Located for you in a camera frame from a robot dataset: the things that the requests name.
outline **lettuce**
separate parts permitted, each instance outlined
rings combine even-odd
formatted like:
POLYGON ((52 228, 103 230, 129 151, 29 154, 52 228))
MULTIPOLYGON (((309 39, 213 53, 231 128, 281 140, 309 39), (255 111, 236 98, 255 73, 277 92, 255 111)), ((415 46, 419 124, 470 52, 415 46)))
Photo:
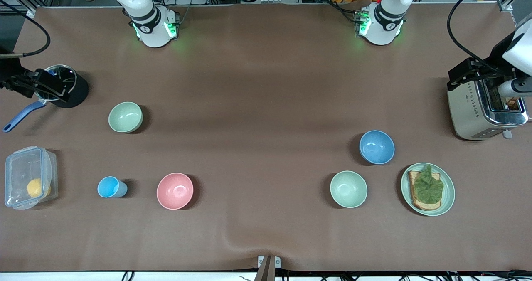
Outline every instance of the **lettuce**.
POLYGON ((433 205, 441 200, 443 182, 432 177, 431 166, 425 167, 414 183, 414 191, 419 201, 433 205))

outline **bread slice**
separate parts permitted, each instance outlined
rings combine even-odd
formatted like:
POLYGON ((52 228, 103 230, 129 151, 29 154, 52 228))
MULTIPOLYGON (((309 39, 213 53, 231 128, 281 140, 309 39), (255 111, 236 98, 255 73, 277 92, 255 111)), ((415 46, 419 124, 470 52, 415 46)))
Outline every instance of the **bread slice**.
MULTIPOLYGON (((416 183, 416 179, 418 178, 418 176, 420 175, 420 172, 417 172, 417 171, 408 171, 408 179, 410 180, 410 193, 412 195, 412 200, 413 200, 413 204, 415 207, 419 208, 419 209, 423 209, 423 210, 436 210, 438 209, 440 206, 441 206, 441 199, 433 204, 433 205, 428 205, 427 203, 423 203, 421 201, 418 200, 418 197, 416 197, 416 192, 414 191, 414 184, 416 183)), ((437 179, 439 180, 439 173, 434 173, 432 174, 433 178, 434 179, 437 179)))

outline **blue pot handle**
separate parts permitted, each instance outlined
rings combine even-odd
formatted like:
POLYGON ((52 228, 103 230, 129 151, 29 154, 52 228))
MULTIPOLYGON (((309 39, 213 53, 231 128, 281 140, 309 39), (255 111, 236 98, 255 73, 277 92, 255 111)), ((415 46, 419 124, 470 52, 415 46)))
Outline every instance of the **blue pot handle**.
POLYGON ((15 118, 12 118, 11 121, 9 121, 6 126, 4 126, 4 129, 2 131, 4 133, 9 133, 15 126, 17 126, 24 118, 26 118, 27 115, 29 115, 31 112, 33 112, 36 109, 40 109, 46 106, 46 101, 39 99, 38 101, 35 101, 34 103, 26 106, 23 110, 21 110, 15 118))

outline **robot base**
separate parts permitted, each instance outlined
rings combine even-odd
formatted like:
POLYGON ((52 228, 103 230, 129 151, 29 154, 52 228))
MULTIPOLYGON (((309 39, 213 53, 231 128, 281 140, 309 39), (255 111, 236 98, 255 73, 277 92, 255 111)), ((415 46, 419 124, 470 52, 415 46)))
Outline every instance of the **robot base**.
POLYGON ((401 21, 401 23, 397 24, 395 28, 390 31, 385 30, 375 19, 375 8, 377 5, 378 3, 372 2, 369 6, 362 8, 363 12, 365 11, 369 13, 369 17, 367 17, 365 23, 357 26, 358 34, 375 45, 387 45, 399 35, 404 21, 401 21))
POLYGON ((177 40, 180 15, 165 6, 157 6, 161 11, 161 21, 153 28, 151 33, 143 33, 137 27, 137 37, 148 47, 162 47, 172 39, 177 40))

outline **bowl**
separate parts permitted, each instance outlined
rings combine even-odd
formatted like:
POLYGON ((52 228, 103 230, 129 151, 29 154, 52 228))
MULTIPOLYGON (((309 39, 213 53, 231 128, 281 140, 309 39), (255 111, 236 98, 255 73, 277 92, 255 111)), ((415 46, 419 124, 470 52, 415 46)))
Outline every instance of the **bowl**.
POLYGON ((345 208, 359 207, 367 197, 367 184, 364 178, 353 171, 342 171, 331 181, 331 196, 345 208))
POLYGON ((157 200, 162 207, 170 210, 185 207, 193 193, 192 181, 181 173, 166 175, 157 186, 157 200))
POLYGON ((360 139, 360 154, 372 164, 385 164, 395 154, 394 141, 380 130, 368 131, 360 139))
POLYGON ((109 113, 109 126, 118 133, 131 133, 142 124, 142 110, 137 103, 122 102, 109 113))

